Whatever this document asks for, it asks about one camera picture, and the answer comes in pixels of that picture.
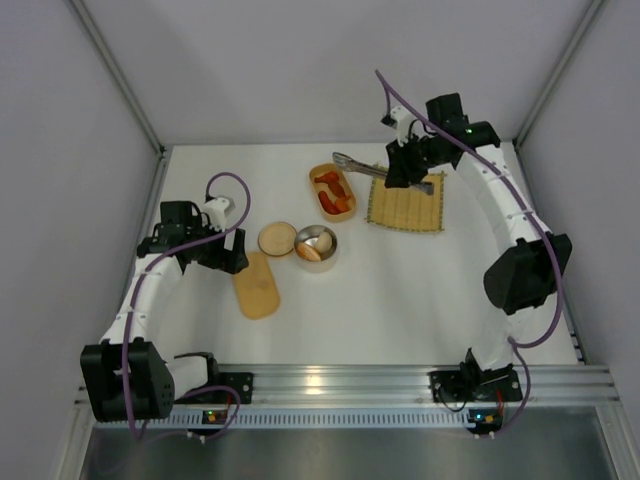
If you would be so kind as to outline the orange oval box lid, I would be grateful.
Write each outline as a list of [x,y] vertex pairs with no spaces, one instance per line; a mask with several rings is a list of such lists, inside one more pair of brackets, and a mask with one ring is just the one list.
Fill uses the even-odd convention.
[[260,320],[277,311],[280,295],[267,256],[253,251],[247,258],[248,267],[232,277],[234,290],[242,314]]

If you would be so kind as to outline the round wooden lid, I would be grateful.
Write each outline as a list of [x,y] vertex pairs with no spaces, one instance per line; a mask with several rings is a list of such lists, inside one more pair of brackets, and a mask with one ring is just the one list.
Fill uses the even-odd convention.
[[284,257],[294,250],[296,235],[297,231],[291,224],[273,222],[260,231],[257,239],[258,247],[267,256]]

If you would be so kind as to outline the metal food tongs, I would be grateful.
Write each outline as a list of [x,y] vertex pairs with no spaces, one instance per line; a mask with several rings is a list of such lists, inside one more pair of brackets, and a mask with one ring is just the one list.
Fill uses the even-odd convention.
[[351,156],[341,152],[333,152],[332,161],[335,167],[339,170],[359,173],[375,179],[380,179],[383,181],[386,188],[413,188],[426,195],[433,195],[435,193],[435,186],[432,182],[421,181],[418,183],[401,183],[400,185],[398,185],[395,182],[388,181],[388,172],[382,167],[359,162]]

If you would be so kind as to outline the sesame bread bun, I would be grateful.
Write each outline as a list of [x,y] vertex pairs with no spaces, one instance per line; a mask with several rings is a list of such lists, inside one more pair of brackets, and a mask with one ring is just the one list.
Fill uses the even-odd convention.
[[296,252],[301,259],[308,262],[320,262],[322,260],[321,254],[314,247],[305,242],[297,244]]

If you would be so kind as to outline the red meat slice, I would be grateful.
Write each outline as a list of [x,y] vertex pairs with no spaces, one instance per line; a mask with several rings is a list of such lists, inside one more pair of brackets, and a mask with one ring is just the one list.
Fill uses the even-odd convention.
[[339,182],[330,182],[327,186],[336,198],[343,198],[347,196],[346,191]]

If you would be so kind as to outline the orange chicken wing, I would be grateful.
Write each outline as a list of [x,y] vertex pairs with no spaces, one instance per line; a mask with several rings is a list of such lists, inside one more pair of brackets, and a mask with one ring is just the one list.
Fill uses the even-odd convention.
[[340,213],[346,213],[351,210],[349,200],[350,196],[340,197],[335,200],[334,205]]

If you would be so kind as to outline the red chicken drumstick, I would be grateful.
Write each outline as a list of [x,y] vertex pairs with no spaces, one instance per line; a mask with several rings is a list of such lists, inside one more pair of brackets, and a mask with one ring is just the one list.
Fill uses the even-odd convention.
[[340,181],[340,176],[336,171],[327,171],[325,173],[323,173],[322,175],[319,175],[317,177],[314,178],[314,182],[315,183],[324,183],[324,184],[330,184],[330,183],[337,183]]

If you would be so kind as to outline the orange oval lunch box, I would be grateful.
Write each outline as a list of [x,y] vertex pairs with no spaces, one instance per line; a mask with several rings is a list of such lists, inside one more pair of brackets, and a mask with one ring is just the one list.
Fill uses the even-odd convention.
[[[350,196],[350,206],[351,206],[351,210],[346,212],[346,213],[339,213],[337,215],[329,215],[327,214],[321,204],[320,201],[318,199],[318,193],[320,191],[326,191],[327,194],[329,195],[330,199],[335,202],[335,200],[337,199],[332,192],[329,190],[327,184],[324,183],[315,183],[314,182],[314,178],[322,175],[323,173],[327,172],[327,171],[336,171],[339,176],[340,176],[340,181],[339,183],[342,185],[342,187],[344,188],[344,190],[346,191],[347,196]],[[312,167],[311,170],[309,171],[309,182],[310,182],[310,186],[311,186],[311,190],[313,192],[313,198],[316,202],[316,204],[318,205],[318,208],[322,214],[322,216],[324,217],[325,220],[332,222],[332,223],[340,223],[340,222],[344,222],[347,221],[349,219],[351,219],[357,210],[357,200],[356,200],[356,196],[355,193],[353,191],[353,189],[351,188],[345,174],[339,170],[338,168],[336,168],[333,164],[331,163],[325,163],[325,164],[321,164],[321,165],[317,165],[315,167]]]

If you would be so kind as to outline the red sausage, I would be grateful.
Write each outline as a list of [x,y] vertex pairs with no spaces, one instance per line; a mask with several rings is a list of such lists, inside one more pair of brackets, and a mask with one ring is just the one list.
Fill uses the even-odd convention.
[[334,202],[330,199],[329,195],[326,191],[320,191],[318,193],[318,199],[323,210],[329,215],[337,215],[340,213],[340,210],[336,207]]

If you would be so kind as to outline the white steamed bun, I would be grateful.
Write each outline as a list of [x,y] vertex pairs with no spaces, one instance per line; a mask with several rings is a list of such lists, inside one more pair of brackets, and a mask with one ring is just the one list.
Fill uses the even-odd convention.
[[324,231],[317,237],[314,248],[320,254],[324,254],[325,252],[329,251],[332,248],[332,245],[333,245],[332,236],[327,231]]

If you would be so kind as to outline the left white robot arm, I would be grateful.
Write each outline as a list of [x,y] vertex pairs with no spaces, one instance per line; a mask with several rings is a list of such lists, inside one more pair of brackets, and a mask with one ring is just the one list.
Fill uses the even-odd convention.
[[134,276],[116,318],[80,356],[97,421],[164,419],[177,401],[215,399],[211,389],[222,385],[224,376],[214,355],[178,353],[166,336],[188,328],[164,312],[190,264],[231,275],[248,267],[244,230],[235,230],[232,247],[225,246],[233,209],[226,196],[207,197],[203,206],[161,203],[159,222],[137,247]]

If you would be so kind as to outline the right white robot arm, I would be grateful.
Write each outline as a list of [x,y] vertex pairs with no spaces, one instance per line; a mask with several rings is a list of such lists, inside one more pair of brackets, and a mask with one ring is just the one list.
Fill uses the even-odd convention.
[[499,253],[483,275],[491,307],[456,375],[462,387],[476,392],[514,381],[513,347],[535,310],[556,294],[572,243],[540,220],[504,161],[494,127],[470,122],[459,94],[436,97],[426,108],[421,119],[403,105],[388,106],[382,122],[396,138],[386,147],[385,185],[421,188],[432,169],[449,165],[489,222]]

